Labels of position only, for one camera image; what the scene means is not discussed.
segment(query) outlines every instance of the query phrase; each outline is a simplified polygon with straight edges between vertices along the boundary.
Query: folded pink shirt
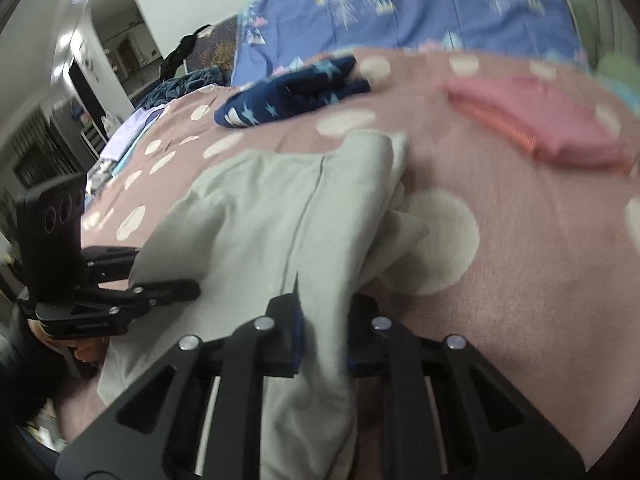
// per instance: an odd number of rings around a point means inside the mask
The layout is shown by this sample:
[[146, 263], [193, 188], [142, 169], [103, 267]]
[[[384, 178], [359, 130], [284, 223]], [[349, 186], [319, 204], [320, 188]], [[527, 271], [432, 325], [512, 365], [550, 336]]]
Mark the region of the folded pink shirt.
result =
[[458, 110], [507, 135], [534, 158], [624, 174], [633, 169], [635, 153], [607, 133], [594, 110], [537, 77], [456, 77], [444, 88]]

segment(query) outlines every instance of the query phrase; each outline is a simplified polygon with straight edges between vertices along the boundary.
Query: person's arm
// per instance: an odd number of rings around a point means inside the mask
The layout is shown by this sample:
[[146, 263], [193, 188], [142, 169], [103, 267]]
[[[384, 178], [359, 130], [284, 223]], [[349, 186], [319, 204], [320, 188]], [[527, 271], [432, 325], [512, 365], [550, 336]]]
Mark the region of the person's arm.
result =
[[66, 363], [33, 335], [27, 319], [16, 310], [9, 341], [0, 345], [0, 403], [14, 424], [24, 426], [54, 396]]

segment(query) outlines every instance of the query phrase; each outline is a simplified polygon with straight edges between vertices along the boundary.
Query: silver bolt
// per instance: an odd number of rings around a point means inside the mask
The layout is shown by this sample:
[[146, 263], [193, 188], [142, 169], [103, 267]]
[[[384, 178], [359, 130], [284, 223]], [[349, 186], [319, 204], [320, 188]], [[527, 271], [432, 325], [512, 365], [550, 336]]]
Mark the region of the silver bolt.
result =
[[180, 350], [195, 350], [199, 345], [200, 339], [194, 335], [186, 335], [178, 342]]
[[466, 339], [459, 334], [447, 337], [447, 346], [452, 350], [462, 350], [466, 346]]
[[391, 320], [388, 317], [378, 316], [371, 320], [371, 326], [374, 330], [389, 330], [391, 325]]
[[271, 330], [275, 325], [276, 322], [269, 316], [262, 316], [254, 321], [256, 330]]

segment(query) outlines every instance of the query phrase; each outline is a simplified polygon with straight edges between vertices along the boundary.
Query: human hand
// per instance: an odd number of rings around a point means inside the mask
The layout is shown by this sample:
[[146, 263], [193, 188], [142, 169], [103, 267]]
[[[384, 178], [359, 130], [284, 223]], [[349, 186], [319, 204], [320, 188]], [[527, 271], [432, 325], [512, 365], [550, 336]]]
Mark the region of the human hand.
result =
[[55, 340], [50, 338], [42, 324], [36, 319], [29, 319], [29, 328], [34, 336], [44, 346], [50, 348], [54, 352], [62, 353], [64, 347], [75, 348], [74, 356], [79, 361], [85, 363], [95, 363], [102, 361], [107, 353], [109, 347], [108, 337], [95, 337], [91, 339], [78, 339], [78, 340]]

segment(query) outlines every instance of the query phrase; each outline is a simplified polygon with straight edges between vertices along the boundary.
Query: recessed light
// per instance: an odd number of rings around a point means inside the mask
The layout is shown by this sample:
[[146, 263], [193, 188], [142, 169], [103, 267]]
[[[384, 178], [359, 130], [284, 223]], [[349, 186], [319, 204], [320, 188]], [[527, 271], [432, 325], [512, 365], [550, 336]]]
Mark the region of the recessed light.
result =
[[58, 41], [60, 48], [65, 48], [69, 43], [71, 43], [71, 34], [63, 34], [60, 36], [60, 40]]

